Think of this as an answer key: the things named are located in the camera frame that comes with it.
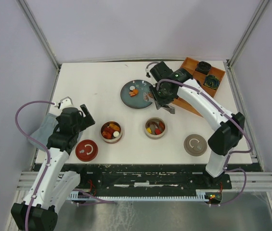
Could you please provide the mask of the red pepper piece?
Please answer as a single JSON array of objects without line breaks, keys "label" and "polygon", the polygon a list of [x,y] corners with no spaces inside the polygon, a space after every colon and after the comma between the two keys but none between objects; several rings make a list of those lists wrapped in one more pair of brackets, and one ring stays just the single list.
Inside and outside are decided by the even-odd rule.
[{"label": "red pepper piece", "polygon": [[105,127],[102,131],[102,136],[107,140],[111,140],[113,138],[114,132],[115,132],[115,130],[113,130],[109,127]]}]

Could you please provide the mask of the fried chicken piece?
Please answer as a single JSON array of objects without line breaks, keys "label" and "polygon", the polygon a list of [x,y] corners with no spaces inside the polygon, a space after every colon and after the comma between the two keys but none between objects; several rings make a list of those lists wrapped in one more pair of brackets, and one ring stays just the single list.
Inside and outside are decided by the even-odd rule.
[{"label": "fried chicken piece", "polygon": [[109,126],[109,128],[111,128],[111,129],[113,129],[115,131],[120,131],[121,130],[120,126],[118,126],[115,123],[110,123],[108,126]]}]

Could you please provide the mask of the red steel lunch bowl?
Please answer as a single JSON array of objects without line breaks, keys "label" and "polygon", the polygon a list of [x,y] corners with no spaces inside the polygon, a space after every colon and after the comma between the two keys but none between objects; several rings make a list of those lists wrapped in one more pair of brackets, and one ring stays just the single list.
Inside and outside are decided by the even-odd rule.
[{"label": "red steel lunch bowl", "polygon": [[104,142],[114,144],[123,137],[123,127],[116,121],[108,121],[102,125],[100,134]]}]

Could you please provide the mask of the white rice ball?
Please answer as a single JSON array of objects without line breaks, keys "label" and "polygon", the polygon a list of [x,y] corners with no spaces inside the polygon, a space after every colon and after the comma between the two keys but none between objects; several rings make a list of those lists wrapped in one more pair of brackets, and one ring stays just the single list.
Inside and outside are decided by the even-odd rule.
[{"label": "white rice ball", "polygon": [[120,135],[120,132],[118,132],[118,131],[115,131],[114,133],[113,133],[113,136],[116,138],[116,137],[118,137]]}]

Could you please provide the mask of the blue ceramic food plate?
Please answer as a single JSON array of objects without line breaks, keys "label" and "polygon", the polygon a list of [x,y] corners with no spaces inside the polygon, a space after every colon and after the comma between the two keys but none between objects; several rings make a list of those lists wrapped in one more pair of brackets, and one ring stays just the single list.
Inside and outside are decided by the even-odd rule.
[{"label": "blue ceramic food plate", "polygon": [[[130,86],[135,86],[139,92],[134,97],[130,96]],[[133,109],[143,109],[152,104],[152,102],[147,102],[143,99],[144,93],[149,93],[151,83],[145,80],[132,80],[127,82],[121,89],[120,97],[122,102]]]}]

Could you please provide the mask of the beige lunch box bowl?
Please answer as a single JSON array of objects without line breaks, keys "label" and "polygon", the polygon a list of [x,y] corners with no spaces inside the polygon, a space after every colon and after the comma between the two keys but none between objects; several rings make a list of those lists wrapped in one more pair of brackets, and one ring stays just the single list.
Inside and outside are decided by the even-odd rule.
[{"label": "beige lunch box bowl", "polygon": [[[152,131],[151,134],[146,131],[147,128],[151,129],[151,131]],[[162,131],[162,133],[159,135],[155,134],[155,129],[157,129],[157,128]],[[159,117],[152,117],[152,118],[148,119],[144,124],[145,134],[150,139],[154,139],[154,140],[160,139],[161,137],[163,137],[167,132],[167,128],[168,127],[167,127],[166,123]]]}]

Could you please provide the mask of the red black sushi piece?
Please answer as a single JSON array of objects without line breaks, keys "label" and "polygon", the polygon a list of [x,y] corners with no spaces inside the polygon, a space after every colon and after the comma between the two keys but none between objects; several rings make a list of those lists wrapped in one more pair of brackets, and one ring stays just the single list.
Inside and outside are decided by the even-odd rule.
[{"label": "red black sushi piece", "polygon": [[156,134],[156,135],[159,135],[159,134],[161,134],[161,133],[162,133],[162,131],[161,131],[160,129],[158,129],[158,128],[155,129],[155,134]]}]

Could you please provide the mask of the metal tongs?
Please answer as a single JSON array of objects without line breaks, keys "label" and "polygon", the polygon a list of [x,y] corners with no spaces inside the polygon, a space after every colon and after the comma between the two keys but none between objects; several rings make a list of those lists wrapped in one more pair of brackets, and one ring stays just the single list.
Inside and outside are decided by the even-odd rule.
[{"label": "metal tongs", "polygon": [[175,114],[175,108],[172,107],[172,106],[169,106],[169,105],[161,106],[155,99],[154,99],[154,102],[152,102],[152,103],[155,104],[155,107],[156,107],[157,110],[164,109],[164,110],[168,111],[171,114]]}]

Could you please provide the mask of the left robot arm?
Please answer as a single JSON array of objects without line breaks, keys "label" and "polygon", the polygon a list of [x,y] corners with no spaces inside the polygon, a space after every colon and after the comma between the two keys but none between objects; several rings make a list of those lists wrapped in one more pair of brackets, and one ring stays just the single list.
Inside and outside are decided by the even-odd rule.
[{"label": "left robot arm", "polygon": [[42,149],[46,157],[33,185],[21,203],[14,203],[11,215],[22,231],[52,231],[55,229],[59,211],[74,190],[88,183],[88,175],[81,171],[59,174],[71,151],[78,142],[79,134],[95,124],[86,105],[76,108],[68,101],[58,103],[61,114],[58,124]]}]

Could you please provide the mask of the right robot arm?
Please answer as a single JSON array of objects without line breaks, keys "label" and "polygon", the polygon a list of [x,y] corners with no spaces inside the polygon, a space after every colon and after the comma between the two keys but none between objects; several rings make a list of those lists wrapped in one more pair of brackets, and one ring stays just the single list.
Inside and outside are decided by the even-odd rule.
[{"label": "right robot arm", "polygon": [[245,117],[223,109],[187,70],[180,68],[172,71],[162,63],[151,68],[150,73],[157,81],[150,87],[157,109],[163,108],[171,114],[175,108],[170,106],[175,99],[188,102],[211,126],[214,133],[207,143],[211,149],[210,158],[203,175],[203,184],[214,188],[220,183],[220,175],[225,172],[233,148],[244,134]]}]

